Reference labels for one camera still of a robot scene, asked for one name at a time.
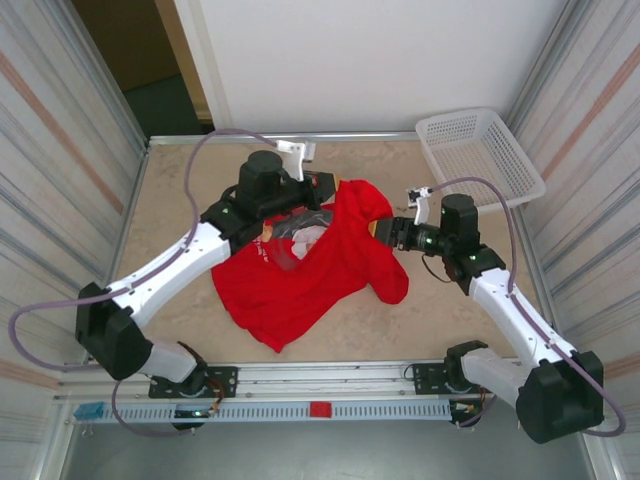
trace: red shirt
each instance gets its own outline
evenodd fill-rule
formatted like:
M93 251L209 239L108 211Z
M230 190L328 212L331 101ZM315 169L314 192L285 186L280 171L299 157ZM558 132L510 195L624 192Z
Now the red shirt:
M288 255L293 264L278 260L269 245L273 241L257 238L212 269L233 320L276 352L309 330L338 300L367 284L385 303L399 303L407 294L409 278L391 247L369 231L372 221L393 215L387 199L364 180L342 181L330 208L331 223L302 260L293 255ZM289 250L287 245L294 243L286 238L282 242L279 250Z

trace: white bracket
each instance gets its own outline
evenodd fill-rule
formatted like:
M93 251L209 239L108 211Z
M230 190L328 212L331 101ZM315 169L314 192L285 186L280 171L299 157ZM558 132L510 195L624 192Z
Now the white bracket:
M416 218L413 220L414 225L426 223L429 219L429 187L410 188L407 190L409 195L409 208L417 208Z
M310 162L316 153L314 142L293 143L278 140L276 150L282 157L282 166L291 178L301 182L304 179L302 163Z

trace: cable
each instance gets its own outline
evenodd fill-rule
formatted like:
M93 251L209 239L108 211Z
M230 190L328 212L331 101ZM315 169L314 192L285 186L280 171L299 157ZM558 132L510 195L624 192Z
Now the cable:
M95 370L95 369L102 368L100 365L95 365L95 364L94 365L56 365L53 363L48 363L43 360L40 360L37 357L34 357L31 353L29 353L29 351L24 347L24 345L20 342L20 339L18 338L18 333L16 329L16 324L18 322L18 319L25 313L30 313L38 310L79 307L82 305L92 305L94 303L111 300L112 298L122 295L130 290L134 290L136 287L139 287L144 282L155 277L156 275L164 271L167 267L169 267L173 262L175 262L178 259L178 257L182 255L182 252L184 252L186 248L191 244L191 241L193 240L193 237L196 234L198 223L200 223L200 214L198 213L198 204L196 203L196 200L189 188L189 178L191 177L191 169L193 167L193 163L196 158L196 155L200 151L200 148L202 148L202 146L209 139L216 136L238 135L238 134L249 135L257 140L260 140L261 142L266 143L267 145L270 145L272 147L277 147L277 143L274 142L273 140L269 140L268 138L265 138L262 135L259 135L257 133L249 132L247 130L242 130L238 128L225 128L221 130L214 130L213 132L208 133L207 135L202 137L198 141L198 143L196 143L195 147L191 151L191 154L189 155L189 159L187 160L187 166L184 172L184 180L182 183L184 194L186 195L187 199L189 200L189 204L191 205L191 215L192 215L191 228L185 239L184 248L179 248L173 255L171 255L171 257L169 257L162 264L158 265L149 273L147 273L146 275L143 275L142 277L134 281L130 287L120 288L118 290L106 293L104 295L98 295L96 297L82 298L77 300L62 300L57 302L35 303L33 305L25 305L24 307L18 308L15 312L13 312L13 314L9 318L7 330L9 332L9 339L11 340L11 343L13 344L15 349L18 351L18 353L20 353L20 355L22 355L24 358L34 363L35 365L38 365L39 367L46 368L49 370L56 370L59 372Z
M478 413L476 413L469 420L465 420L462 423L458 423L457 426L458 427L466 427L466 426L471 425L472 423L475 423L476 421L480 420L480 418L482 418L482 415L484 415L484 413L487 410L489 410L491 407L493 407L493 404L496 403L496 400L498 400L498 397L496 395L494 395L493 397L491 397L491 400L489 400L486 405L483 405L482 410L480 410Z
M215 378L210 378L207 381L207 384L213 392L215 392L216 388L218 389L218 392L220 392L218 394L218 398L214 400L214 402L211 404L211 408L209 409L209 414L211 416L214 416L218 412L218 408L220 407L222 400L224 400L224 387L222 386L222 383L220 383L220 381Z
M441 183L440 185L433 187L430 189L431 192L437 192L438 190L442 190L443 188L446 188L450 185L454 185L457 183L463 183L463 182L478 182L478 183L482 183L483 185L487 186L491 191L493 191L493 193L496 194L496 196L498 197L498 200L500 201L500 204L502 205L502 209L504 210L504 214L505 217L507 218L507 227L509 229L509 240L511 242L511 265L512 265L512 269L511 272L509 274L509 281L507 282L507 291L509 293L509 298L511 299L511 301L513 302L514 306L516 307L516 309L522 314L522 316L524 317L524 319L526 320L526 322L531 326L531 328L533 328L536 333L538 335L540 335L540 337L542 337L542 339L545 341L546 344L548 344L551 349L557 353L560 358L562 358L565 362L567 362L567 364L573 368L578 375L580 375L589 385L591 385L591 387L593 387L593 389L598 392L598 394L600 396L602 396L602 398L604 400L607 401L607 403L611 406L612 410L616 413L616 415L618 416L618 427L614 430L611 431L607 431L607 432L600 432L598 430L584 430L582 433L586 434L586 435L593 435L596 437L616 437L618 435L621 435L625 429L627 428L627 419L625 417L624 412L622 411L622 407L618 404L618 402L616 402L613 397L611 397L611 395L609 395L609 392L607 392L591 375L589 375L580 365L578 365L575 360L573 360L569 355L567 355L565 352L562 351L562 349L560 347L558 347L552 340L551 337L549 337L546 332L535 322L535 320L533 320L533 318L531 318L531 316L529 315L529 313L524 309L524 307L522 306L522 304L518 301L518 299L516 298L515 294L513 293L513 287L515 284L515 278L516 278L516 271L518 269L518 258L517 258L517 252L516 252L516 234L515 234L515 228L514 228L514 222L513 222L513 217L511 216L511 210L509 210L509 207L507 205L507 200L504 197L504 195L502 195L502 193L490 182L486 181L484 178L479 178L479 177L461 177L461 178L456 178L454 180L449 180L447 182ZM489 408L494 404L494 399L496 397L494 396L491 401L489 401L489 403L487 403L486 407L483 408L480 413L478 413L478 415L476 415L475 417L473 417L470 420L467 420L463 423L460 424L461 427L464 427L465 425L468 425L469 423L471 423L472 421L474 421L476 418L480 418L487 410L489 410Z
M413 378L407 378L407 372L411 367L413 367L413 363L411 365L407 365L407 368L405 368L404 372L402 373L402 378L404 378L406 381L413 380Z
M220 195L220 200L228 200L231 194L236 191L236 188L238 188L237 185L231 185L230 187L227 187L225 191L222 192L222 195Z
M442 283L451 283L451 280L443 279L442 277L436 275L436 273L429 268L429 265L427 264L427 258L426 257L427 257L427 254L423 253L422 257L420 257L420 260L422 260L422 264L424 265L424 268L427 269L427 272L429 272L431 274L431 276L434 277L435 279L440 280Z
M193 428L175 432L158 432L156 430L149 430L147 428L134 427L132 424L125 422L124 418L122 418L122 416L118 412L118 408L116 407L116 397L118 395L118 388L120 388L121 383L122 380L118 380L116 382L116 385L113 387L113 392L111 393L111 411L113 412L113 416L116 417L118 423L129 430L131 433L135 433L136 435L141 435L147 438L180 437L188 433L193 433Z

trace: table surface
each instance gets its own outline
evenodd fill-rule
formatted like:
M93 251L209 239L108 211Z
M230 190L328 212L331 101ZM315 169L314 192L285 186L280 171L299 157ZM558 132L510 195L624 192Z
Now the table surface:
M203 211L229 185L237 183L238 169L256 144L206 145L196 159L191 188ZM172 245L190 226L189 204L182 192L184 167L192 145L152 147L119 277L153 259ZM420 143L318 143L313 170L339 174L344 179L368 180L389 199L396 215L411 216L406 189L435 185L422 156ZM431 201L431 223L439 222L439 200ZM508 262L506 221L502 212L480 217L483 243ZM395 252L410 278L409 293L399 305L386 305L370 287L338 301L301 338L276 354L238 327L224 309L211 276L205 273L169 301L145 333L152 340L181 340L208 362L304 362L436 359L448 347L467 340L488 343L498 354L513 356L506 338L484 311L456 285L431 277L418 252ZM534 302L534 289L521 252L517 283ZM430 259L443 275L441 262Z

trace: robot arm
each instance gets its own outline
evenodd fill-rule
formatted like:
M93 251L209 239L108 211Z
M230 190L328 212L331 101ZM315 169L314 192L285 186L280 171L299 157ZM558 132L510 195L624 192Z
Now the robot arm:
M196 277L258 237L264 220L298 207L318 209L334 194L332 174L302 171L302 162L312 155L308 144L281 141L278 150L284 158L270 151L249 156L238 184L201 215L188 245L185 235L131 275L104 289L91 283L80 291L79 298L124 291L80 306L76 315L76 339L114 379L143 373L166 378L187 395L200 390L206 363L199 355L182 343L154 344L141 329ZM175 261L133 288L179 251Z
M429 195L428 188L409 191L409 206L417 207L415 220L395 217L378 221L376 238L399 250L441 257L447 276L496 322L520 360L519 366L514 365L485 344L468 342L447 352L449 383L460 390L470 383L490 389L515 408L524 430L538 443L599 425L604 419L602 397L550 345L555 344L602 385L600 360L593 352L577 352L545 322L517 286L510 290L510 273L504 262L480 243L478 212L471 197L445 196L440 226L436 227L424 223L429 215Z

